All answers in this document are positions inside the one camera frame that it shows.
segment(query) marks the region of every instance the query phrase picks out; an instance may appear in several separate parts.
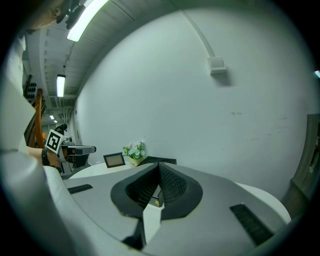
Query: black rubber strip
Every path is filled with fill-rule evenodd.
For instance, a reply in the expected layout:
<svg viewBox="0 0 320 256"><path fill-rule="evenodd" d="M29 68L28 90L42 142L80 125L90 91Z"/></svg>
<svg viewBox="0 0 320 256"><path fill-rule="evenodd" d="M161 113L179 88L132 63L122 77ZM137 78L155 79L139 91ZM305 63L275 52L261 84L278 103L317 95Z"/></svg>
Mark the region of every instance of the black rubber strip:
<svg viewBox="0 0 320 256"><path fill-rule="evenodd" d="M81 186L70 187L68 188L68 191L70 192L70 194L74 194L74 193L79 193L89 189L93 189L93 186L91 186L90 184L85 184Z"/></svg>
<svg viewBox="0 0 320 256"><path fill-rule="evenodd" d="M230 210L257 246L273 236L262 221L244 204L231 206Z"/></svg>

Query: white wall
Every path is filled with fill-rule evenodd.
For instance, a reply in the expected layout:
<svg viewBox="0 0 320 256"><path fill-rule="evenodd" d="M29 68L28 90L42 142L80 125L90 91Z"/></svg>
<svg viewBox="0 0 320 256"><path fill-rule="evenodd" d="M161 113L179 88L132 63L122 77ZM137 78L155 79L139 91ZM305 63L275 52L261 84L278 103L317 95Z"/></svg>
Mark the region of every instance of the white wall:
<svg viewBox="0 0 320 256"><path fill-rule="evenodd" d="M224 3L186 12L228 76L210 76L207 52L179 12L105 50L76 108L83 144L97 148L91 163L144 140L150 156L283 197L302 155L307 114L319 112L317 80L279 20Z"/></svg>

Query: gray panel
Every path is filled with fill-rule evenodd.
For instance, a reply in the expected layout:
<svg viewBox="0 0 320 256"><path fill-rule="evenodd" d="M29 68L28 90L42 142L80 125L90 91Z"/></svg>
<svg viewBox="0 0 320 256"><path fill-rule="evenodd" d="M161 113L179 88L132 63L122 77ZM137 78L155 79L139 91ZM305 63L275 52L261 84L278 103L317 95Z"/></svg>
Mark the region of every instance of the gray panel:
<svg viewBox="0 0 320 256"><path fill-rule="evenodd" d="M236 255L255 248L230 207L244 203L272 232L285 226L265 203L234 182L190 168L166 163L198 181L203 189L199 205L186 217L164 220L143 252L169 255Z"/></svg>
<svg viewBox="0 0 320 256"><path fill-rule="evenodd" d="M34 157L17 151L1 153L0 162L3 192L31 237L53 255L76 255L50 194L43 166Z"/></svg>
<svg viewBox="0 0 320 256"><path fill-rule="evenodd" d="M67 188L90 184L93 188L72 194L73 199L85 213L102 229L119 240L131 236L138 224L138 219L123 216L111 200L111 189L117 182L132 176L152 163L126 169L119 172L64 180Z"/></svg>
<svg viewBox="0 0 320 256"><path fill-rule="evenodd" d="M107 233L95 222L95 220L92 220L81 209L79 204L75 202L56 169L45 166L44 170L56 209L72 238L77 255L139 256L143 254L115 239L113 234ZM54 233L52 233L52 235L56 238L59 237Z"/></svg>

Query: black mesh pad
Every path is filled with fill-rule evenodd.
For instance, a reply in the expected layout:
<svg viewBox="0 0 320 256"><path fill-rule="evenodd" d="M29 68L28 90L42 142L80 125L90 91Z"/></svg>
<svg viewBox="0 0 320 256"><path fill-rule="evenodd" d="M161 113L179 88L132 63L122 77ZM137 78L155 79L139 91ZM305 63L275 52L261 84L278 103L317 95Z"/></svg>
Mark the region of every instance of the black mesh pad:
<svg viewBox="0 0 320 256"><path fill-rule="evenodd" d="M165 206L181 197L188 187L186 179L168 170L166 165L160 165L160 188L162 189Z"/></svg>
<svg viewBox="0 0 320 256"><path fill-rule="evenodd" d="M143 211L158 185L165 205L162 220L187 216L203 195L200 184L193 178L164 163L154 163L115 184L111 189L111 200L123 215L142 220Z"/></svg>
<svg viewBox="0 0 320 256"><path fill-rule="evenodd" d="M159 183L158 168L147 172L125 188L126 194L143 209L147 207Z"/></svg>

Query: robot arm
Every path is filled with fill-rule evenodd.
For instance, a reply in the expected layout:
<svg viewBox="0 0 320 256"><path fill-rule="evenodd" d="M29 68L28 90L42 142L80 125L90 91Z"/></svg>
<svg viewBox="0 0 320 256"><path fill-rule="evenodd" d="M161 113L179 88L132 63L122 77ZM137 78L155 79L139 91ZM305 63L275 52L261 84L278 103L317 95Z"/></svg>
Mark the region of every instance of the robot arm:
<svg viewBox="0 0 320 256"><path fill-rule="evenodd" d="M62 170L61 176L70 175L75 168L84 166L89 154L97 151L95 146L75 145L72 137L64 136L52 129L46 140L45 147L56 153Z"/></svg>

